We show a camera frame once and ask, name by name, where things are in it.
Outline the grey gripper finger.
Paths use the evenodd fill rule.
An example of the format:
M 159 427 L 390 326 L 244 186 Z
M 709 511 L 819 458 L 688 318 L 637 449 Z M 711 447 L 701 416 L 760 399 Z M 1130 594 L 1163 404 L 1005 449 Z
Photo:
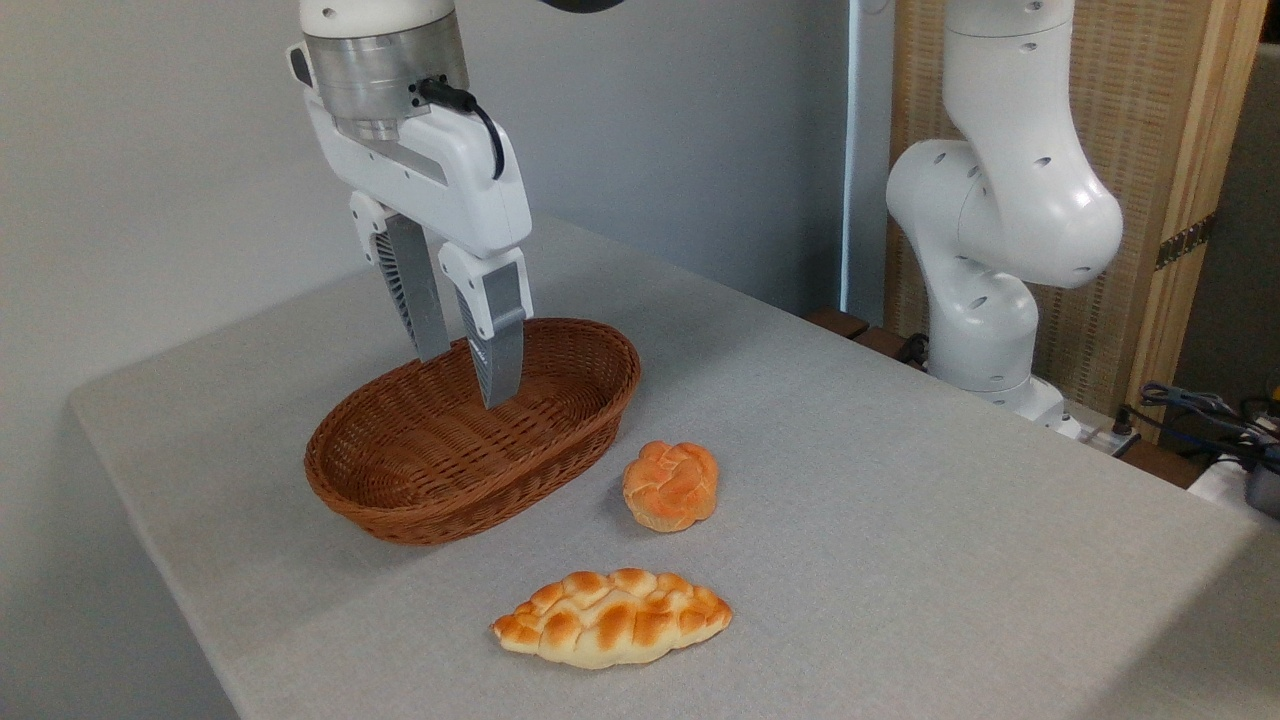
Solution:
M 497 407 L 518 392 L 522 377 L 524 323 L 532 316 L 524 254 L 480 259 L 444 243 L 439 259 L 456 287 L 483 402 Z
M 360 191 L 349 196 L 349 210 L 365 256 L 381 273 L 419 359 L 429 363 L 447 352 L 451 340 L 422 227 Z

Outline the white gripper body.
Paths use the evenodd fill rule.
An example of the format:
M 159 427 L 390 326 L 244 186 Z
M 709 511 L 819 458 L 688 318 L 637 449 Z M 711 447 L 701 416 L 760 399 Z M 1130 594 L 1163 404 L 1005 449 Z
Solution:
M 532 223 L 515 150 L 483 118 L 426 104 L 412 45 L 300 42 L 294 77 L 335 174 L 480 259 L 520 243 Z

